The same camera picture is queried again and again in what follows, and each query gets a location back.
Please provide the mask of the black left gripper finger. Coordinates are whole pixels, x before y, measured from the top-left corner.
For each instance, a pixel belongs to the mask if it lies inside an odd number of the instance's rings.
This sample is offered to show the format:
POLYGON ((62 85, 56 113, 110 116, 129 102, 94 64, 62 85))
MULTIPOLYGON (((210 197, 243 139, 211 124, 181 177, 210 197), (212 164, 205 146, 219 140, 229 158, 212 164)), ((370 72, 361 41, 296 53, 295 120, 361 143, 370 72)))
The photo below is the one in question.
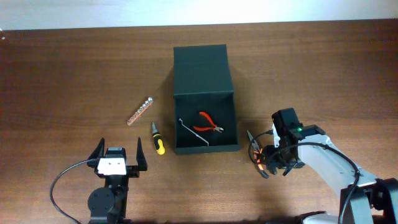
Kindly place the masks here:
POLYGON ((88 157, 87 166, 97 167, 100 159, 104 156, 105 139, 101 138, 95 150, 88 157))
POLYGON ((147 161, 143 152, 141 139, 137 140, 137 151, 136 151, 137 166, 140 171, 147 171, 147 161))

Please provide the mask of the orange black needle-nose pliers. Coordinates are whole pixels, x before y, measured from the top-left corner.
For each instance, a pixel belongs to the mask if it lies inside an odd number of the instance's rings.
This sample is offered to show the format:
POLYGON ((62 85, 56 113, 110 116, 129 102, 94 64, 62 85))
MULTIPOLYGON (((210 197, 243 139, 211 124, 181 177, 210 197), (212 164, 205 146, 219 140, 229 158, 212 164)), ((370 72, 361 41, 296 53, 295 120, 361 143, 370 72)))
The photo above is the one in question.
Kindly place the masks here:
POLYGON ((261 175, 261 177, 268 179, 269 176, 264 170, 262 166, 262 148, 258 145, 257 141, 253 138, 252 134, 247 131, 249 140, 251 141, 251 147, 252 147, 252 153, 251 153, 251 158, 254 161, 254 167, 256 168, 257 172, 261 175))

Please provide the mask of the orange socket rail with sockets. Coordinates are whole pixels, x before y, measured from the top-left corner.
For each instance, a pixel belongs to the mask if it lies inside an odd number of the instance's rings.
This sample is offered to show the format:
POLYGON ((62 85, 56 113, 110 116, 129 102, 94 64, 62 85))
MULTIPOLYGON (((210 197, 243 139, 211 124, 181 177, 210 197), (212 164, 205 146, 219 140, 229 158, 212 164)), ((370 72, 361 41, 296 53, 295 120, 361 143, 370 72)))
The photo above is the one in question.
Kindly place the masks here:
POLYGON ((154 99, 152 97, 148 97, 146 101, 137 109, 137 111, 126 121, 128 126, 132 126, 141 116, 142 114, 153 104, 154 99))

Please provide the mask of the silver combination wrench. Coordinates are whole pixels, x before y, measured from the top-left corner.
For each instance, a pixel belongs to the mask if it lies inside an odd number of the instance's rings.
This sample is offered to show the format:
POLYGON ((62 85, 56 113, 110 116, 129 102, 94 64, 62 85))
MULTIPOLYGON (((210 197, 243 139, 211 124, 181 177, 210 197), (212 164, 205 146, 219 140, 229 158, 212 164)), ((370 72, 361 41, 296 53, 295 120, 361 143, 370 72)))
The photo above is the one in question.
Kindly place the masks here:
POLYGON ((186 125, 184 125, 183 120, 181 118, 178 119, 178 121, 180 122, 181 126, 184 127, 187 131, 191 132, 193 135, 195 135, 198 139, 202 140, 207 146, 210 146, 209 142, 204 139, 203 137, 201 137, 199 134, 197 134, 196 132, 194 132, 192 129, 188 128, 186 125))

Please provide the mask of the small red side cutters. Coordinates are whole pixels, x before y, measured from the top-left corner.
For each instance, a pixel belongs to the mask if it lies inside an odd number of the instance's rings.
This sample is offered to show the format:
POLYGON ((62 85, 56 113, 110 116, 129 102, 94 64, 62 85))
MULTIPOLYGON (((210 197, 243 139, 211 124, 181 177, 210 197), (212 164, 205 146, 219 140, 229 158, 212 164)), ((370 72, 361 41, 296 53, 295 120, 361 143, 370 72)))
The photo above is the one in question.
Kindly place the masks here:
POLYGON ((196 131, 199 132, 204 132, 204 131, 217 131, 219 133, 222 133, 224 129, 221 126, 218 126, 215 124, 211 116, 205 112, 205 111, 200 111, 199 115, 201 117, 201 121, 199 125, 194 125, 193 128, 196 131))

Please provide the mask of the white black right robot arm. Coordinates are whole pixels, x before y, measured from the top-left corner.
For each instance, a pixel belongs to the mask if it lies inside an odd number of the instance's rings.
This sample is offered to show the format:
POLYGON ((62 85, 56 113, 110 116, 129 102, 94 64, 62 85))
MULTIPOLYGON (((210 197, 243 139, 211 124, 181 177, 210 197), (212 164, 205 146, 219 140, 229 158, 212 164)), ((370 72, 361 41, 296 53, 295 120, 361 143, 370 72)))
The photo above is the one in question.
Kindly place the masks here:
POLYGON ((295 223, 397 223, 397 179, 380 179, 341 152, 317 125, 304 126, 293 108, 272 115, 274 143, 263 164, 275 174, 311 167, 340 199, 339 213, 310 212, 295 223))

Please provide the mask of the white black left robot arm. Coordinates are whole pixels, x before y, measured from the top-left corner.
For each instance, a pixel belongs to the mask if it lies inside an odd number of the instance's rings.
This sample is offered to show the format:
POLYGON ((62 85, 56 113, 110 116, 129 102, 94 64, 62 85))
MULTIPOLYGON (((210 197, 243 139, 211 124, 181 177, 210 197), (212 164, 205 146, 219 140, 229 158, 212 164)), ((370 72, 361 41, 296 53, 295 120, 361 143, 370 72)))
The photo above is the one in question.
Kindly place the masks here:
POLYGON ((147 170, 142 143, 137 141, 137 164, 126 164, 126 150, 123 147, 105 148, 102 138, 96 149, 89 156, 87 166, 104 179, 104 186, 94 190, 88 197, 90 223, 122 224, 132 223, 126 218, 129 180, 138 178, 147 170))

